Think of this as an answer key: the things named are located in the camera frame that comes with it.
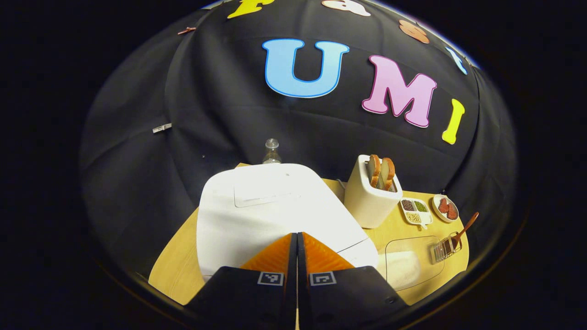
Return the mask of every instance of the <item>white plate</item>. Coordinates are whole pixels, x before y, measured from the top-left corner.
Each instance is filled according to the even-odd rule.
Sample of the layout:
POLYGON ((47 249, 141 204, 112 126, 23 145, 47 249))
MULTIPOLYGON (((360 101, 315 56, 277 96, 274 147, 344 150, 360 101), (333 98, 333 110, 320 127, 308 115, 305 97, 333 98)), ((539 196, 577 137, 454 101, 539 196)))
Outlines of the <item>white plate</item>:
POLYGON ((408 223, 419 225, 423 229, 428 229, 428 228, 426 228, 426 225, 432 223, 432 214, 430 214, 430 211, 428 210, 428 207, 426 206, 426 202, 425 201, 419 200, 419 199, 416 199, 416 198, 403 197, 399 201, 398 205, 401 208, 401 210, 402 210, 402 212, 404 214, 404 217, 406 218, 406 221, 408 223), (402 201, 404 201, 404 200, 407 200, 407 201, 409 201, 411 203, 411 206, 412 206, 412 208, 414 208, 414 211, 409 211, 409 210, 406 210, 404 208, 404 206, 402 204, 402 201), (426 208, 426 211, 425 212, 418 211, 418 208, 414 204, 415 201, 417 201, 419 203, 422 203, 422 205, 424 205, 424 207, 426 208), (415 214, 415 215, 419 216, 421 222, 420 223, 412 222, 412 220, 410 220, 410 218, 408 217, 408 214, 415 214))
POLYGON ((452 203, 454 205, 454 208, 457 209, 457 218, 456 219, 458 219, 458 217, 460 216, 460 212, 458 211, 457 205, 453 201, 451 201, 450 198, 446 197, 445 195, 441 195, 441 194, 434 195, 434 197, 432 197, 432 208, 434 209, 434 212, 436 213, 436 215, 439 216, 440 219, 443 220, 444 222, 447 222, 447 223, 455 222, 456 219, 451 220, 451 219, 447 218, 446 214, 441 213, 438 210, 438 206, 440 205, 440 200, 443 198, 446 198, 447 204, 452 203))

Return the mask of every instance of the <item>black cloth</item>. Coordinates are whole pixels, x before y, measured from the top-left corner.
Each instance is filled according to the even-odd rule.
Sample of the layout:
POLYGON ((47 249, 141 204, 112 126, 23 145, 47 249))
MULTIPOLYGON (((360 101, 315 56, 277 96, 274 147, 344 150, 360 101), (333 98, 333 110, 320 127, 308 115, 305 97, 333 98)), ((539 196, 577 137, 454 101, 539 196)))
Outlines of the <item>black cloth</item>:
MULTIPOLYGON (((468 75, 462 74, 432 33, 423 44, 399 29, 406 18, 361 4, 370 17, 320 1, 281 1, 227 19, 240 5, 227 2, 172 24, 120 65, 88 115, 80 166, 92 225, 122 266, 147 277, 198 206, 205 182, 239 162, 260 163, 270 137, 279 140, 284 163, 306 165, 323 178, 346 181, 357 155, 374 153, 394 161, 404 190, 446 190, 463 221, 475 211, 501 210, 513 193, 517 161, 498 90, 466 61, 468 75), (197 30, 177 35, 186 26, 197 30), (281 38, 305 42, 294 68, 302 80, 320 75, 317 41, 349 46, 336 89, 313 99, 271 90, 261 45, 281 38), (375 75, 370 55, 394 60, 406 84, 418 73, 437 82, 429 127, 407 123, 409 108, 399 117, 362 109, 375 75), (441 139, 452 98, 465 107, 454 145, 441 139), (166 123, 173 128, 152 133, 166 123)), ((496 221, 488 216, 471 229, 471 259, 505 225, 496 221)))

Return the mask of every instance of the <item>blue letter u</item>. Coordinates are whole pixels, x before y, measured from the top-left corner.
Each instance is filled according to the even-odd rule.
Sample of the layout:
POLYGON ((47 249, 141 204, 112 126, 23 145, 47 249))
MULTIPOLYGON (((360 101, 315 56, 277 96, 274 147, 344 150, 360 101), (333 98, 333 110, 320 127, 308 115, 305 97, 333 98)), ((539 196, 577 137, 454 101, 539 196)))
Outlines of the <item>blue letter u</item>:
POLYGON ((303 41, 297 39, 274 39, 263 43, 267 50, 267 85, 279 94, 293 97, 318 97, 333 91, 340 78, 342 55, 349 52, 349 47, 331 41, 317 42, 316 48, 322 51, 322 71, 318 79, 311 82, 294 76, 295 53, 301 47, 303 41))

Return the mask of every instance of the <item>tabletop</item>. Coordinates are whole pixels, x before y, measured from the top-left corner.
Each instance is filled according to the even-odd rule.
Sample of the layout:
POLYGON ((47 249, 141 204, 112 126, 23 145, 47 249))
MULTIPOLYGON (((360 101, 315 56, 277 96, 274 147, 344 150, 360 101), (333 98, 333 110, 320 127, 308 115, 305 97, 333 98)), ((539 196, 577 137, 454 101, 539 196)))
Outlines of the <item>tabletop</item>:
MULTIPOLYGON (((240 166, 247 166, 247 164, 241 163, 237 167, 240 166)), ((323 180, 339 200, 343 202, 345 198, 343 185, 336 180, 323 180)), ((402 216, 399 206, 393 209, 379 227, 363 229, 380 254, 384 253, 387 243, 393 240, 430 235, 442 239, 453 232, 463 229, 463 223, 460 218, 452 223, 445 223, 440 220, 432 211, 431 200, 433 196, 434 194, 403 191, 403 197, 417 198, 425 201, 428 205, 433 216, 433 222, 427 225, 427 230, 421 229, 420 226, 409 224, 402 216)), ((204 286, 195 244, 198 210, 199 208, 195 209, 171 238, 153 265, 149 275, 150 285, 181 305, 187 304, 204 286)), ((459 272, 465 271, 469 260, 466 233, 461 237, 461 243, 461 251, 444 261, 444 269, 441 273, 421 284, 400 290, 397 294, 408 305, 413 305, 446 284, 459 272)))

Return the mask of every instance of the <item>wooden spoon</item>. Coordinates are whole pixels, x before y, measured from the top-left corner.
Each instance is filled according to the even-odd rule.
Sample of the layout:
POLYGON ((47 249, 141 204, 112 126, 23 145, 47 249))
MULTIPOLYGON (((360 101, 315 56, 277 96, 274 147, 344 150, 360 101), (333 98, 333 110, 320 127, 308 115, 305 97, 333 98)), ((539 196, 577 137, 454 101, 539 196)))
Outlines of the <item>wooden spoon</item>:
POLYGON ((463 235, 465 233, 465 230, 469 229, 469 227, 471 227, 471 225, 473 224, 473 222, 475 222, 475 220, 477 219, 477 217, 479 216, 479 212, 475 212, 475 214, 473 214, 473 216, 471 217, 471 220, 469 220, 469 223, 465 226, 465 228, 463 228, 463 230, 458 233, 455 237, 451 237, 450 239, 453 241, 453 247, 457 247, 458 245, 458 241, 461 239, 461 235, 463 235))

